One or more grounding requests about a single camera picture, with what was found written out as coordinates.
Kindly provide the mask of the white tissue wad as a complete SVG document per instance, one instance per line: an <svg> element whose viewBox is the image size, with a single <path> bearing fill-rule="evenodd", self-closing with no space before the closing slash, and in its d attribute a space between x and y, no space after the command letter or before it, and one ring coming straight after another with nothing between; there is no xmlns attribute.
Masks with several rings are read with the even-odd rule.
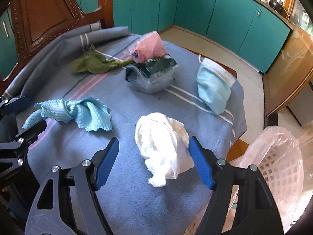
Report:
<svg viewBox="0 0 313 235"><path fill-rule="evenodd" d="M169 179L195 166L188 150L189 135L180 121L154 112L139 118L134 134L140 155L152 173L148 183L164 187Z"/></svg>

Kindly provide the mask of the teal waffle cloth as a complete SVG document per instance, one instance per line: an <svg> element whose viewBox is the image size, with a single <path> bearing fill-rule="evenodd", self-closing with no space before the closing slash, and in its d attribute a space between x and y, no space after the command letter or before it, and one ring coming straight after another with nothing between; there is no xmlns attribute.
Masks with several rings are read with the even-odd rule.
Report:
<svg viewBox="0 0 313 235"><path fill-rule="evenodd" d="M78 128L88 132L113 130L112 116L106 105L95 98L81 100L54 99L47 100L34 105L37 108L28 116L22 128L28 129L37 122L50 118L52 120L69 123L75 121Z"/></svg>

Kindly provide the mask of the green vegetable leaf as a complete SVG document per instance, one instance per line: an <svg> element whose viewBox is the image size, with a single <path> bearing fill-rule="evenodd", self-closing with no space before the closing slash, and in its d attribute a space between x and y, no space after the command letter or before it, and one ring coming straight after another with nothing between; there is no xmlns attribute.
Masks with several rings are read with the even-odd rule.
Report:
<svg viewBox="0 0 313 235"><path fill-rule="evenodd" d="M132 59L124 61L107 60L102 54L95 50L94 45L91 45L88 52L85 52L82 57L71 63L70 68L74 73L89 72L92 74L102 74L113 69L130 65L133 62Z"/></svg>

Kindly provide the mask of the teal kitchen cabinets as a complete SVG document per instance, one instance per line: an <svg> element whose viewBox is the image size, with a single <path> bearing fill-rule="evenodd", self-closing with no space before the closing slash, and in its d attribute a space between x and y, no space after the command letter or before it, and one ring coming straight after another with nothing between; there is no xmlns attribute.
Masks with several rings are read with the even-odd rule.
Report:
<svg viewBox="0 0 313 235"><path fill-rule="evenodd" d="M85 13L98 8L97 0L76 1ZM112 10L114 27L145 34L178 26L226 47L263 73L292 29L254 0L112 0Z"/></svg>

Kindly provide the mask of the blue striped tablecloth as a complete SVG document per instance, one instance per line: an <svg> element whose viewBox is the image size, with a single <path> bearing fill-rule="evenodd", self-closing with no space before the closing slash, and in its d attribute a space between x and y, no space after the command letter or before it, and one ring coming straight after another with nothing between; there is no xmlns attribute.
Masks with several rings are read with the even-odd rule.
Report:
<svg viewBox="0 0 313 235"><path fill-rule="evenodd" d="M52 99L80 100L92 97L111 115L112 130L87 131L74 121L49 120L46 131L29 151L30 167L43 181L53 165L68 168L119 140L119 153L107 183L97 192L99 203L114 234L183 234L208 203L211 192L201 183L195 168L169 179L163 187L149 183L152 173L139 149L153 143L167 147L170 122L179 121L218 158L246 131L244 90L238 81L231 87L226 110L214 114L198 96L198 57L166 42L169 55L178 63L171 86L153 94L135 91L125 70L107 74L73 73L71 62L91 46L110 61L123 59L122 51L136 35L126 27L102 29L91 24L71 30L50 42L17 75L3 98L28 97L30 105L17 115L22 126L33 105Z"/></svg>

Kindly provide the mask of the light blue face mask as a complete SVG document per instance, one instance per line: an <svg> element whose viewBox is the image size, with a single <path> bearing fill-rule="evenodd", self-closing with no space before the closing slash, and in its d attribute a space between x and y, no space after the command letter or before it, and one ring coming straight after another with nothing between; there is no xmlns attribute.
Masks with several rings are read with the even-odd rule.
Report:
<svg viewBox="0 0 313 235"><path fill-rule="evenodd" d="M217 62L198 55L196 82L199 98L216 115L224 113L235 77Z"/></svg>

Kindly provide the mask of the pink lined laundry basket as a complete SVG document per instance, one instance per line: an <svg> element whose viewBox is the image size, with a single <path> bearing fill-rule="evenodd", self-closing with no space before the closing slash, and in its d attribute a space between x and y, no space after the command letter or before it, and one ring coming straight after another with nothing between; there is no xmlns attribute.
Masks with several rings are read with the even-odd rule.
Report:
<svg viewBox="0 0 313 235"><path fill-rule="evenodd" d="M237 159L216 157L212 171L216 187L196 234L312 234L311 204L294 220L305 170L290 131L266 128Z"/></svg>

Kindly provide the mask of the brown wooden chair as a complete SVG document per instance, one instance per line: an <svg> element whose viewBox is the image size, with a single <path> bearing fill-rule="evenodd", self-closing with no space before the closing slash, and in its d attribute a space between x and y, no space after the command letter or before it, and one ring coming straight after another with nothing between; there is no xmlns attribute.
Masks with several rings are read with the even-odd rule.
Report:
<svg viewBox="0 0 313 235"><path fill-rule="evenodd" d="M27 63L56 37L83 25L100 21L112 28L112 0L97 0L98 8L83 12L76 0L1 0L1 93Z"/></svg>

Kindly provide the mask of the silver green foil packet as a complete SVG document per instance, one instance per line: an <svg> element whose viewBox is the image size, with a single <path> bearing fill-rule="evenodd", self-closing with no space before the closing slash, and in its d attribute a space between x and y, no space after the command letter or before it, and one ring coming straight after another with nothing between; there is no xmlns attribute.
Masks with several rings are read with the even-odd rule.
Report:
<svg viewBox="0 0 313 235"><path fill-rule="evenodd" d="M125 80L136 91L152 94L169 88L179 65L169 55L126 66Z"/></svg>

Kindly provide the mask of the pink plastic bag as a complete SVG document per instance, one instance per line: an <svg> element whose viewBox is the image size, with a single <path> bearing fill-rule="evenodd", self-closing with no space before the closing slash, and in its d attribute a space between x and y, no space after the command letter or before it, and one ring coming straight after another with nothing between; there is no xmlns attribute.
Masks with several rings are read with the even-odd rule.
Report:
<svg viewBox="0 0 313 235"><path fill-rule="evenodd" d="M153 31L135 40L123 53L130 56L135 63L143 63L155 57L165 56L167 51L159 34Z"/></svg>

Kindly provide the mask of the black wok on counter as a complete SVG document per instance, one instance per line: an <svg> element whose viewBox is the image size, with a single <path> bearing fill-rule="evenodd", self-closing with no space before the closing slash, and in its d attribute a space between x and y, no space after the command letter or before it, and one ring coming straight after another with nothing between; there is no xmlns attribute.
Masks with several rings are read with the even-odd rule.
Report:
<svg viewBox="0 0 313 235"><path fill-rule="evenodd" d="M289 16L281 0L268 0L269 6L283 17Z"/></svg>

